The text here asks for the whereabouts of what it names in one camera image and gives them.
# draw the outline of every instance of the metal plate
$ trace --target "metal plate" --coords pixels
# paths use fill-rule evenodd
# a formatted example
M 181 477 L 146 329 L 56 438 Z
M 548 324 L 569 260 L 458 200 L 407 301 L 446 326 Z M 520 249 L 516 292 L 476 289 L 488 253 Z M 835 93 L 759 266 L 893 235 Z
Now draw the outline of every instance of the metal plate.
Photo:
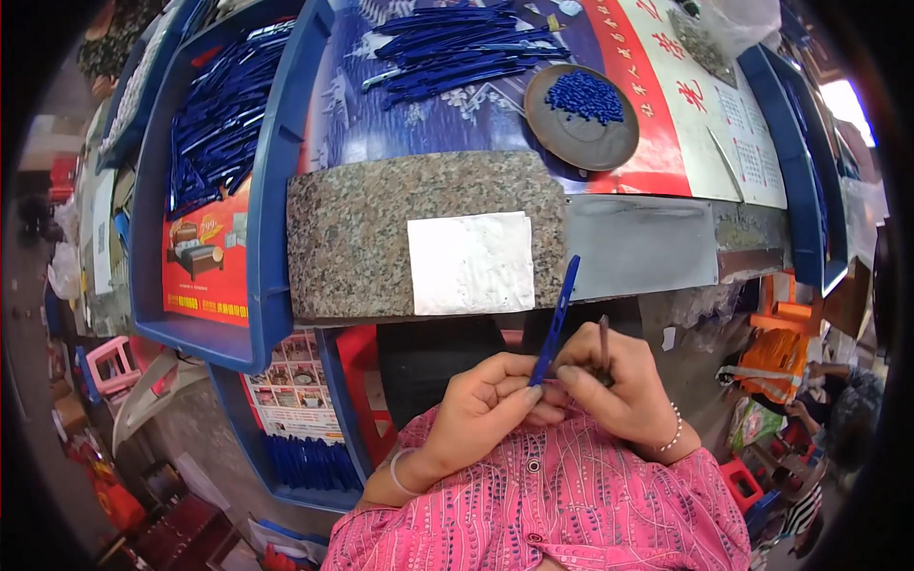
M 552 110 L 546 94 L 560 76 L 580 69 L 612 85 L 606 76 L 583 66 L 561 64 L 537 73 L 524 93 L 524 112 L 537 139 L 566 163 L 589 171 L 610 171 L 626 163 L 638 148 L 638 117 L 625 94 L 612 85 L 622 103 L 622 122 L 605 127 L 596 120 L 586 121 L 579 115 Z

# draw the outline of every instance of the plastic bag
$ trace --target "plastic bag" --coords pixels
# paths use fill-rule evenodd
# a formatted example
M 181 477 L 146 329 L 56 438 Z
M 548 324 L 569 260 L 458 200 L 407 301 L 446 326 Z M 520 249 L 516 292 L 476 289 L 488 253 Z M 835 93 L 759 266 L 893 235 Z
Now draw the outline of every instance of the plastic bag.
M 737 401 L 730 421 L 727 445 L 740 451 L 756 440 L 771 436 L 787 427 L 787 417 L 773 413 L 749 397 Z
M 66 203 L 54 206 L 54 221 L 63 228 L 64 240 L 70 244 L 76 244 L 80 235 L 80 209 L 76 206 L 75 195 L 70 195 Z
M 48 281 L 61 300 L 80 297 L 80 259 L 76 247 L 68 242 L 58 242 L 54 259 L 48 266 Z
M 778 0 L 705 0 L 699 21 L 724 56 L 736 59 L 781 29 L 781 4 Z
M 841 178 L 841 196 L 845 203 L 847 254 L 873 269 L 876 254 L 876 224 L 888 216 L 886 191 L 881 182 L 876 185 L 853 178 Z
M 736 281 L 678 290 L 673 297 L 673 323 L 691 329 L 698 325 L 702 316 L 716 316 L 717 325 L 727 323 L 733 318 L 737 297 L 744 283 Z

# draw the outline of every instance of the woman's left hand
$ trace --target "woman's left hand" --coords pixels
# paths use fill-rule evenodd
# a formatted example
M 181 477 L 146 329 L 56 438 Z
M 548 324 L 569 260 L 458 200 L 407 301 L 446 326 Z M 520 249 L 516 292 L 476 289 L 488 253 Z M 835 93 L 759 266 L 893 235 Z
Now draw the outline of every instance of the woman's left hand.
M 484 458 L 534 411 L 544 391 L 527 386 L 536 363 L 531 355 L 499 353 L 451 378 L 420 451 L 442 477 Z

